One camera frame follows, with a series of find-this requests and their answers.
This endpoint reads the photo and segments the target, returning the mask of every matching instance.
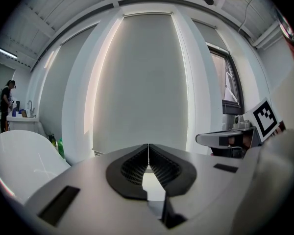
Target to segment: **black window frame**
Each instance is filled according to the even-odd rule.
[[[232,102],[232,101],[223,99],[222,113],[230,114],[230,115],[243,115],[245,113],[243,90],[242,90],[240,77],[236,70],[236,66],[234,64],[233,58],[231,57],[230,53],[226,50],[222,50],[221,48],[214,48],[210,45],[207,45],[207,46],[209,48],[210,53],[224,58],[229,63],[233,76],[234,76],[234,81],[235,81],[236,90],[238,94],[238,102]]]

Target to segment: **black rectangular slot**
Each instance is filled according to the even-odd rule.
[[[225,170],[228,172],[235,173],[238,170],[238,167],[226,165],[226,164],[216,164],[214,168],[220,169],[220,170]]]
[[[66,186],[38,215],[47,223],[56,226],[80,189]]]

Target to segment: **person's arm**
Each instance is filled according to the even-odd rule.
[[[10,102],[9,102],[8,98],[6,97],[6,94],[3,95],[3,99],[4,99],[4,101],[6,102],[6,104],[7,104],[8,106],[10,106]]]

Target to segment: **cable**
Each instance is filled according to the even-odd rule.
[[[253,0],[250,0],[249,3],[248,3],[247,6],[246,6],[246,9],[245,9],[245,19],[244,19],[244,21],[242,22],[241,26],[239,27],[238,32],[240,32],[241,28],[243,27],[243,25],[244,25],[245,22],[246,22],[246,19],[247,19],[247,8],[248,8],[248,6],[250,5],[251,1],[253,1]]]

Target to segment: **ceiling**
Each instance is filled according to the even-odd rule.
[[[15,53],[9,58],[0,53],[0,61],[31,70],[48,44],[70,19],[85,9],[112,4],[118,7],[125,0],[23,0],[15,9],[0,33],[0,47]],[[245,19],[250,0],[184,0],[215,11],[236,25]],[[275,21],[274,5],[269,0],[253,0],[247,8],[243,30],[255,41]]]

